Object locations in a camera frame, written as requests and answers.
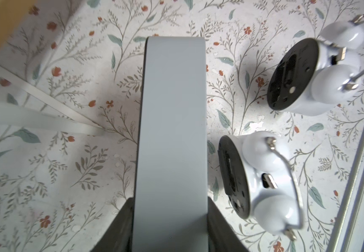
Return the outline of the grey square alarm clock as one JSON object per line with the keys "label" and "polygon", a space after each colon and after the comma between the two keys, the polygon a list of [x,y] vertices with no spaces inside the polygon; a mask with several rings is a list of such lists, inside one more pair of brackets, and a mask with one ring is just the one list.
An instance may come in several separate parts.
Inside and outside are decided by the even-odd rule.
{"label": "grey square alarm clock", "polygon": [[132,251],[207,251],[203,38],[147,39],[139,130]]}

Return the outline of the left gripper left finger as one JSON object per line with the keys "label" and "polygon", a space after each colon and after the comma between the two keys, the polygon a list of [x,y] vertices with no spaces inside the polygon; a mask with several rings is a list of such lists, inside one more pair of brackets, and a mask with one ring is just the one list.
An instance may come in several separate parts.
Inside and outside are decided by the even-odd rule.
{"label": "left gripper left finger", "polygon": [[91,252],[131,252],[134,198],[126,200],[104,235]]}

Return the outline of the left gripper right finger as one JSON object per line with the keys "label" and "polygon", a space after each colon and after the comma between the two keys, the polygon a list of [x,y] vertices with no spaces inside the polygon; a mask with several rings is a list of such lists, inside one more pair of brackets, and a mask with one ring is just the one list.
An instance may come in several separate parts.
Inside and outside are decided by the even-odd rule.
{"label": "left gripper right finger", "polygon": [[209,252],[248,252],[210,197],[208,197],[207,231]]}

